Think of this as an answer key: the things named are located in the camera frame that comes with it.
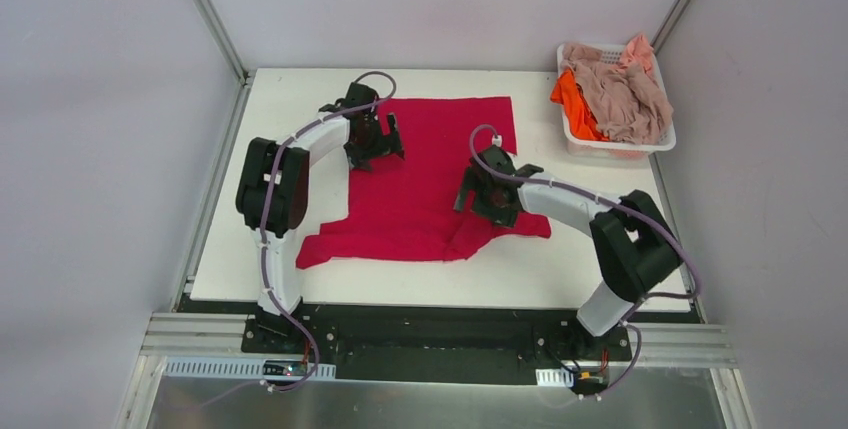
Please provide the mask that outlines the crimson red t shirt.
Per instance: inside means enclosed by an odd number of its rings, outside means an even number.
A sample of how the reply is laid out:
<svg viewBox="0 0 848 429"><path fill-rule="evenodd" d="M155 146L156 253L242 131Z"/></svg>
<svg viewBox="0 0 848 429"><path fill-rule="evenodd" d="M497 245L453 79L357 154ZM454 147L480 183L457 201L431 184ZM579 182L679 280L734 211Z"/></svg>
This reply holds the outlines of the crimson red t shirt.
<svg viewBox="0 0 848 429"><path fill-rule="evenodd" d="M509 228L454 209L470 149L483 148L489 138L473 136L473 129L489 124L507 152L517 151L509 97L393 99L379 113L395 115L405 156L378 158L370 171L351 172L347 217L304 239L298 268L343 258L448 262L468 259L501 236L550 237L543 216L522 214Z"/></svg>

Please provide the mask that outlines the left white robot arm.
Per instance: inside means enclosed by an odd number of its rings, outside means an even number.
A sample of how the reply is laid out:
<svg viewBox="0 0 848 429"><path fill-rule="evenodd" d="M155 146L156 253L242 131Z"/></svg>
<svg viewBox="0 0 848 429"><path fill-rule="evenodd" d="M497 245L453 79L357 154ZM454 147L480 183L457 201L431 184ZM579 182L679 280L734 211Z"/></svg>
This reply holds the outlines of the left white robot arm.
<svg viewBox="0 0 848 429"><path fill-rule="evenodd" d="M310 170L337 149L353 170L368 171L377 158L404 157L395 115L378 113L391 98L356 79L343 97L322 106L291 135L256 137L248 144L235 206L257 247L256 325L281 353L297 351L305 339L305 327L293 313L302 301L296 231L308 209Z"/></svg>

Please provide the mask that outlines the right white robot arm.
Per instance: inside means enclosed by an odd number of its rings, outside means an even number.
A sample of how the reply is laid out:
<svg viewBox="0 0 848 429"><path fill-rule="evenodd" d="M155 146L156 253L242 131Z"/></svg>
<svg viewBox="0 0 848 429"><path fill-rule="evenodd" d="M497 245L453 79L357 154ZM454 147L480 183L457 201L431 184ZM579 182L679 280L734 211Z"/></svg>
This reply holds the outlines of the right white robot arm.
<svg viewBox="0 0 848 429"><path fill-rule="evenodd" d="M557 179L542 167L514 165L492 145L472 156L454 203L496 226L512 228L519 215L540 215L591 239L601 281L569 322L569 349L583 359L607 346L607 333L630 315L651 290L684 263L680 245L644 191L618 198Z"/></svg>

